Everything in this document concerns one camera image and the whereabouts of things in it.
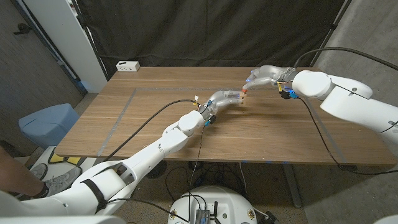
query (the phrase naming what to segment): table leg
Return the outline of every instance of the table leg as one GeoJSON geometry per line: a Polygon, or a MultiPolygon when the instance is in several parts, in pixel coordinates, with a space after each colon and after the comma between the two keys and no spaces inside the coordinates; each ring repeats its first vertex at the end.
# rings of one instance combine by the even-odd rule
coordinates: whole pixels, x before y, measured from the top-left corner
{"type": "Polygon", "coordinates": [[[301,201],[299,188],[297,187],[296,178],[294,176],[293,166],[291,164],[283,164],[283,167],[290,193],[292,194],[293,205],[296,208],[301,208],[303,203],[301,201]]]}

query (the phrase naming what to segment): blue connector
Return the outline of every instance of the blue connector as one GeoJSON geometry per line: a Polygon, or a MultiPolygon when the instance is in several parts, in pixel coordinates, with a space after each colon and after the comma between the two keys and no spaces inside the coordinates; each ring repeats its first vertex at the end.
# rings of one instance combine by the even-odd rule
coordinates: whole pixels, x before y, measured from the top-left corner
{"type": "Polygon", "coordinates": [[[293,98],[293,99],[297,99],[299,96],[297,96],[295,93],[294,93],[294,90],[289,90],[289,96],[291,97],[291,98],[293,98]]]}

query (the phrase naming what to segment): person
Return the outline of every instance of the person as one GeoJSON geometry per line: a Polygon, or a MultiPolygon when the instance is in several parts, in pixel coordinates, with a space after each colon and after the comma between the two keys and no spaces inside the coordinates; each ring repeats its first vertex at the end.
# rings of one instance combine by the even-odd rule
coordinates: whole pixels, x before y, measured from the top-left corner
{"type": "Polygon", "coordinates": [[[33,198],[43,198],[66,190],[81,174],[80,167],[50,180],[41,181],[47,174],[46,164],[28,170],[0,146],[0,190],[16,192],[33,198]]]}

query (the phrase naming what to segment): person's leg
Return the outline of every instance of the person's leg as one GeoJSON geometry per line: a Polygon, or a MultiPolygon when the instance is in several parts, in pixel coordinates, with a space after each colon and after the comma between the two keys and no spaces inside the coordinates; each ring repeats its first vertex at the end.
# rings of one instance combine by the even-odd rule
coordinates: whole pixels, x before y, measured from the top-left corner
{"type": "Polygon", "coordinates": [[[0,190],[35,196],[44,183],[0,146],[0,190]]]}

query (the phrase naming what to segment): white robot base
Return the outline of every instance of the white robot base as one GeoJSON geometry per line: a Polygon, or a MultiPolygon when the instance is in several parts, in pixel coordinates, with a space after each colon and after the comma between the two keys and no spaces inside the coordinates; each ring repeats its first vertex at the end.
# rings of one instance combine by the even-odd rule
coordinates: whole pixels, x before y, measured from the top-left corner
{"type": "MultiPolygon", "coordinates": [[[[189,223],[257,223],[256,214],[250,202],[231,189],[209,185],[195,188],[191,190],[191,194],[202,197],[196,196],[201,210],[199,210],[199,204],[192,195],[190,197],[190,208],[188,208],[189,197],[188,193],[185,193],[173,203],[170,212],[187,220],[190,212],[189,223]]],[[[169,215],[168,224],[183,223],[187,222],[169,215]]]]}

